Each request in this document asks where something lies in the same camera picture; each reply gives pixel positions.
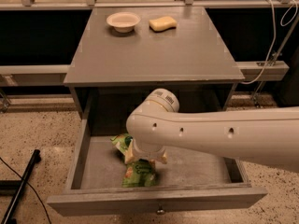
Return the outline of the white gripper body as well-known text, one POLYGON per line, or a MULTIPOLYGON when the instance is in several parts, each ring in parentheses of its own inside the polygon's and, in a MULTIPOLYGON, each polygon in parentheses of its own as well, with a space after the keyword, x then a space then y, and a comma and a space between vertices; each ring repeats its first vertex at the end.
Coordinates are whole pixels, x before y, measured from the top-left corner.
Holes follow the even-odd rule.
POLYGON ((138 159, 149 161, 150 158, 164 152, 166 152, 166 150, 163 146, 153 145, 137 139, 133 140, 133 153, 138 159))

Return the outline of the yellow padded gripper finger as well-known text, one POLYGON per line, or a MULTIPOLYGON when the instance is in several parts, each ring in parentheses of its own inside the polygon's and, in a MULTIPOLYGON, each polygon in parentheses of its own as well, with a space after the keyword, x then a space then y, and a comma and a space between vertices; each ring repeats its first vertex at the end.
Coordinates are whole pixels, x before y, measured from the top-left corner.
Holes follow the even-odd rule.
POLYGON ((124 159, 126 164, 132 163, 135 161, 135 155, 133 153, 133 148, 129 147, 128 150, 125 153, 125 159, 124 159))
POLYGON ((167 154, 166 152, 164 153, 159 153, 155 155, 154 157, 149 159, 150 161, 157 161, 160 162, 161 164, 167 164, 167 154))

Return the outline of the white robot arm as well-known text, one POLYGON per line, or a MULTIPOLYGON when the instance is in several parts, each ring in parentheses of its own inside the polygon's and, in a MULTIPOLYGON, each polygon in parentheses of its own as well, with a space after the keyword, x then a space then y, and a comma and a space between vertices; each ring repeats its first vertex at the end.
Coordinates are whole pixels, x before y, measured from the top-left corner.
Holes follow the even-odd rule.
POLYGON ((177 97, 153 91, 128 117, 129 158, 165 162, 167 147, 299 171, 299 108, 180 113, 177 97))

